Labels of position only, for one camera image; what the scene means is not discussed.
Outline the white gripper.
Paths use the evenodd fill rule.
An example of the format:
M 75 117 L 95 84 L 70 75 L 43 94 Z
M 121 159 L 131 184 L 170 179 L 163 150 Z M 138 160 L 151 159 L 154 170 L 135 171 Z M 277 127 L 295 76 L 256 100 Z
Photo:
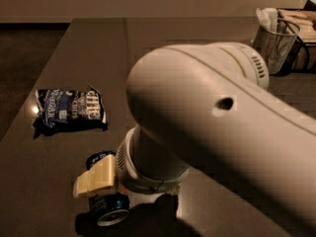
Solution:
M 132 128 L 113 154 L 89 158 L 89 169 L 77 177 L 73 196 L 92 198 L 113 195 L 118 179 L 128 190 L 146 195 L 175 194 L 187 177 L 189 166 L 151 139 L 139 125 Z

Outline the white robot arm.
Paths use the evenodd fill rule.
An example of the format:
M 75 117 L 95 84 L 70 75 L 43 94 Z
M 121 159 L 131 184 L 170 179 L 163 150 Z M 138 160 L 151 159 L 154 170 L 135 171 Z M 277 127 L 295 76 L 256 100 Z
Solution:
M 194 167 L 292 235 L 313 237 L 315 121 L 268 85 L 264 60 L 238 42 L 169 45 L 144 55 L 126 83 L 136 126 L 116 156 L 77 178 L 74 196 L 173 193 Z

